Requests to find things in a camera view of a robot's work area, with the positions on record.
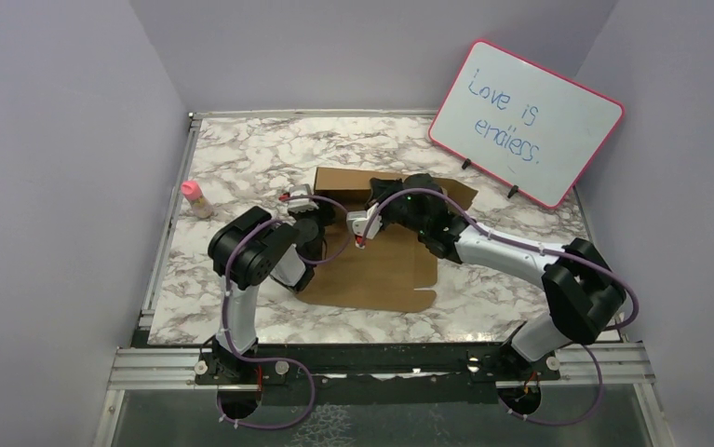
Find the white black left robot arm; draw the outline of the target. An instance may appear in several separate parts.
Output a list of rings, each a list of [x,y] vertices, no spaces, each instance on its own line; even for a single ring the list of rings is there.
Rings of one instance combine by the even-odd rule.
[[[243,382],[254,370],[250,350],[257,345],[257,298],[268,278],[300,292],[325,259],[325,230],[334,224],[331,204],[305,199],[290,210],[294,223],[282,223],[254,206],[221,228],[209,242],[208,256],[222,281],[221,327],[214,336],[212,356],[232,382]]]

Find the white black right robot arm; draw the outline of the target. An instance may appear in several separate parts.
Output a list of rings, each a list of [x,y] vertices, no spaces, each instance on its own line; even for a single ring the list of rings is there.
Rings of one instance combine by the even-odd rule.
[[[557,245],[497,231],[478,223],[428,174],[370,180],[365,209],[349,212],[346,221],[359,248],[397,224],[439,259],[488,267],[542,290],[547,312],[514,330],[494,360],[513,379],[559,348],[594,343],[613,329],[613,318],[629,296],[590,241],[577,237]]]

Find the brown cardboard box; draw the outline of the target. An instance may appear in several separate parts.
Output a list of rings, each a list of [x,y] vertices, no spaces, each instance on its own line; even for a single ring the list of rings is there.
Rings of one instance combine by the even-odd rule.
[[[347,210],[363,210],[370,196],[369,180],[405,180],[409,173],[318,167],[314,194],[327,196]],[[478,190],[450,178],[434,177],[444,193],[466,210]],[[345,242],[333,261],[314,268],[314,277],[303,291],[295,293],[310,305],[331,305],[369,310],[420,312],[430,307],[437,294],[438,258],[401,225],[389,225],[361,250],[346,229],[345,213],[335,211],[335,223],[325,233],[327,254]]]

